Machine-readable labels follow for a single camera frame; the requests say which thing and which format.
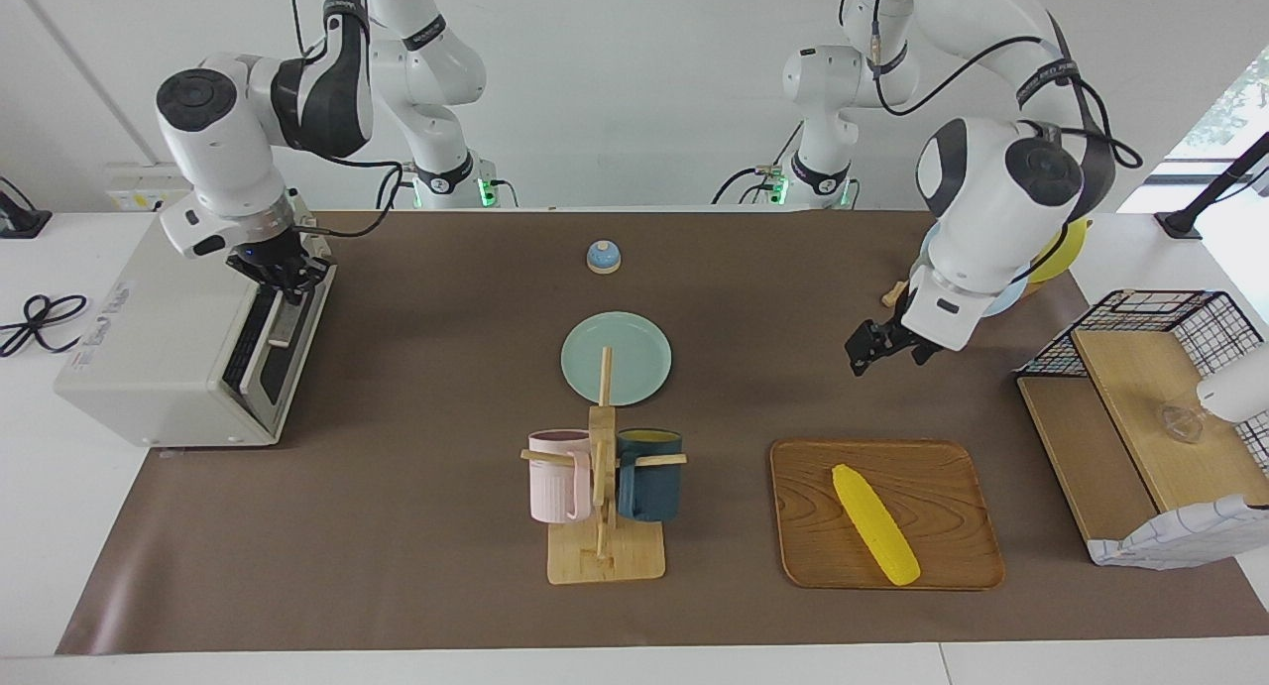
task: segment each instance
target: white table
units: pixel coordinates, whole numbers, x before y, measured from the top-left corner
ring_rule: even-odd
[[[690,207],[676,207],[676,211]],[[30,293],[112,287],[152,216],[56,216],[37,242],[0,244],[0,318]],[[1202,244],[1171,242],[1147,216],[1099,216],[1074,268],[1085,297],[1112,288],[1222,288]],[[1263,332],[1264,320],[1256,316]],[[82,323],[51,329],[70,340]],[[63,356],[0,360],[0,682],[1228,682],[1269,681],[1269,638],[590,651],[193,653],[49,657],[79,600],[142,450],[52,395]],[[1269,603],[1269,551],[1241,559]]]

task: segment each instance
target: window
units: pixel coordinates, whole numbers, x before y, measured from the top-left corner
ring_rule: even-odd
[[[1232,161],[1269,129],[1269,48],[1198,121],[1169,161]]]

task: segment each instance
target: mint green plate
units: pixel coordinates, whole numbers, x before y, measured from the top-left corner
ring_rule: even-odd
[[[590,316],[563,340],[563,379],[593,403],[599,401],[599,364],[613,348],[613,405],[645,401],[670,375],[670,341],[651,320],[624,311]]]

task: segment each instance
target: mug rack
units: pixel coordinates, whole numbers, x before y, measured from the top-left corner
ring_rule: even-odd
[[[617,514],[617,408],[612,406],[613,349],[599,368],[599,405],[591,406],[591,499],[589,519],[551,524],[547,530],[547,581],[555,586],[607,581],[646,581],[665,576],[661,523],[633,521]],[[522,450],[520,459],[575,467],[571,455]],[[636,468],[685,464],[688,455],[641,455]]]

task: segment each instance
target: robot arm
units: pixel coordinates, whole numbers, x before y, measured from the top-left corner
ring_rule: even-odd
[[[848,30],[868,27],[873,99],[892,115],[886,61],[871,3],[851,0]],[[886,0],[879,0],[881,9]],[[1062,32],[1037,0],[914,0],[914,16],[939,49],[992,70],[1013,89],[1023,119],[956,119],[926,143],[917,188],[938,218],[929,252],[912,269],[907,296],[890,322],[865,322],[846,342],[851,368],[915,348],[919,364],[943,349],[961,350],[978,320],[1029,260],[1071,219],[1088,214],[1114,180],[1109,128],[1099,128]]]
[[[371,137],[365,0],[326,0],[325,39],[293,61],[216,53],[164,81],[159,124],[194,192],[162,212],[185,256],[231,247],[227,260],[297,304],[325,278],[293,232],[270,146],[348,156]]]
[[[371,9],[392,34],[371,48],[374,94],[405,133],[420,206],[487,203],[480,157],[448,108],[477,101],[485,93],[480,56],[449,29],[435,0],[371,0]]]
[[[907,56],[914,0],[844,0],[844,9],[848,44],[802,48],[784,65],[784,96],[803,115],[802,140],[780,169],[789,179],[788,203],[841,202],[859,142],[859,126],[848,110],[882,107],[872,80],[874,65],[882,70],[878,84],[888,101],[907,101],[920,81],[916,61]],[[881,30],[876,38],[873,16]]]

